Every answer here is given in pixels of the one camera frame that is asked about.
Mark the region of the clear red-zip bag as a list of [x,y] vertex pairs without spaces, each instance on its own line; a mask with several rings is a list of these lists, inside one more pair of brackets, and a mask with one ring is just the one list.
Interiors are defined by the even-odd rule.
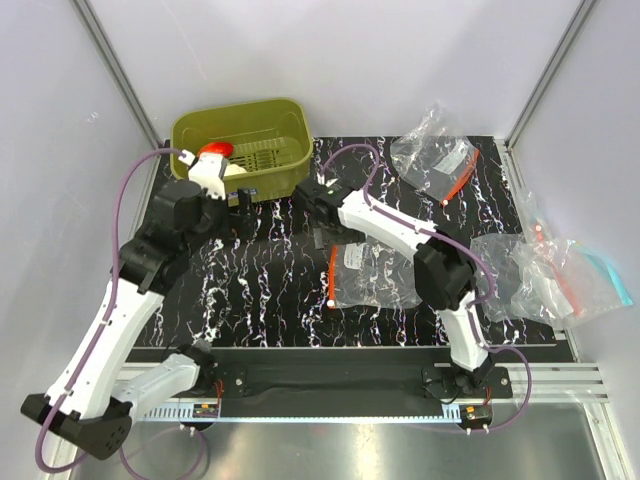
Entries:
[[375,240],[334,245],[328,271],[328,306],[370,306],[386,309],[417,307],[413,264]]

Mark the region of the black marble pattern mat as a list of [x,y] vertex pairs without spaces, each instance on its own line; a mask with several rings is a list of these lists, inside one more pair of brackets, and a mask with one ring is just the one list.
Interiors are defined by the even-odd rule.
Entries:
[[[517,233],[521,226],[509,183],[490,136],[475,136],[477,169],[453,204],[440,208],[400,181],[388,137],[318,137],[313,167],[362,185],[372,195],[421,219],[457,225],[465,236]],[[289,199],[256,208],[248,240],[213,240],[141,330],[138,353],[206,340],[216,347],[434,347],[445,330],[426,306],[388,310],[327,306],[329,252],[315,247],[312,227]]]

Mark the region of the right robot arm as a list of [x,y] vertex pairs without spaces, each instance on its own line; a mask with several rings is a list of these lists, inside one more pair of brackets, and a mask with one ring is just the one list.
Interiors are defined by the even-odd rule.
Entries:
[[419,298],[436,311],[450,346],[451,366],[425,382],[439,385],[448,399],[476,396],[490,383],[494,361],[476,306],[477,261],[470,249],[427,221],[404,214],[365,195],[362,189],[334,182],[322,185],[312,178],[300,182],[292,194],[320,226],[339,233],[358,232],[394,249],[413,266]]

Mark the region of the olive green plastic basket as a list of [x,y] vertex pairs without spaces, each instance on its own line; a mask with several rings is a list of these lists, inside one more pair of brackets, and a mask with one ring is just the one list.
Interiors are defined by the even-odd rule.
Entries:
[[303,108],[288,98],[274,98],[192,111],[172,127],[170,144],[198,153],[213,142],[233,146],[231,165],[243,173],[226,175],[229,204],[247,189],[254,203],[288,197],[310,171],[314,142]]

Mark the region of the white toy cauliflower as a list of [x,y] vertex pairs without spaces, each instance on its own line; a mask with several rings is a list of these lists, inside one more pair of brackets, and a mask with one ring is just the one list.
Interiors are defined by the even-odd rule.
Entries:
[[236,165],[236,164],[228,164],[226,166],[224,176],[225,177],[230,177],[230,176],[242,175],[242,174],[246,174],[246,173],[247,173],[247,170],[245,168],[243,168],[242,166],[239,166],[239,165]]

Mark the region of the clear bag under arm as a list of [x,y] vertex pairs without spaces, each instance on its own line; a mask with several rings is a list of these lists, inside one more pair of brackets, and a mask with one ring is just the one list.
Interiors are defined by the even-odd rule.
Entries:
[[512,297],[522,280],[513,258],[515,249],[525,242],[522,234],[490,233],[471,240],[471,251],[487,266],[495,282],[495,294],[482,304],[487,320],[499,323],[515,319]]

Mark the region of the aluminium rail frame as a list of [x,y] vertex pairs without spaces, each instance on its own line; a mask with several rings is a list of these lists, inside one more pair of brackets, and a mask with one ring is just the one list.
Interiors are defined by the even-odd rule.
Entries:
[[375,387],[261,387],[224,383],[220,415],[195,429],[172,400],[136,425],[106,461],[75,479],[635,479],[597,366],[502,357],[513,396],[431,399]]

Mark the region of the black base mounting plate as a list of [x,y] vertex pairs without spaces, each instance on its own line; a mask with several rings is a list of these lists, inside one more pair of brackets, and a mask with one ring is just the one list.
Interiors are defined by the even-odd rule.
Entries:
[[477,373],[453,364],[446,347],[215,348],[216,373],[245,395],[261,387],[356,390],[381,387],[438,398],[510,399],[509,373],[488,359]]

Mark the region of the clear blue-zip bag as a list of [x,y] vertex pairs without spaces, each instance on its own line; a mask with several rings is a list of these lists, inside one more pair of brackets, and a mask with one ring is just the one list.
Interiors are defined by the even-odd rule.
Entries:
[[615,269],[582,243],[557,237],[533,193],[516,197],[523,238],[512,258],[520,284],[513,312],[555,328],[569,327],[634,302]]

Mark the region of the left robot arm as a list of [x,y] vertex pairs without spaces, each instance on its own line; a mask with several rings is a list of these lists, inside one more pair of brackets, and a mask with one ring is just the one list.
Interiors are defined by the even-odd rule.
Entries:
[[56,382],[30,394],[24,416],[85,454],[105,460],[122,447],[134,422],[177,394],[208,394],[217,363],[209,346],[180,345],[158,366],[123,386],[116,378],[142,327],[212,239],[247,236],[255,218],[251,191],[238,205],[189,180],[168,182],[149,202],[134,237],[120,247],[103,303]]

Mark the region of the clear bag at back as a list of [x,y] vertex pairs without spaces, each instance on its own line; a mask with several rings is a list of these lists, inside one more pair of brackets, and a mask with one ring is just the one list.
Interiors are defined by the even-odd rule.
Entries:
[[390,147],[400,178],[446,206],[476,169],[479,150],[439,103],[430,105],[420,123]]

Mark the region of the red orange toy mango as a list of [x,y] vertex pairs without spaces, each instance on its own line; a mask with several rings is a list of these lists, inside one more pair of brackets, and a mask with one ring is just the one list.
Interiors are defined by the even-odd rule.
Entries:
[[199,156],[208,154],[219,154],[229,158],[234,151],[234,146],[229,142],[211,142],[204,145],[198,152]]

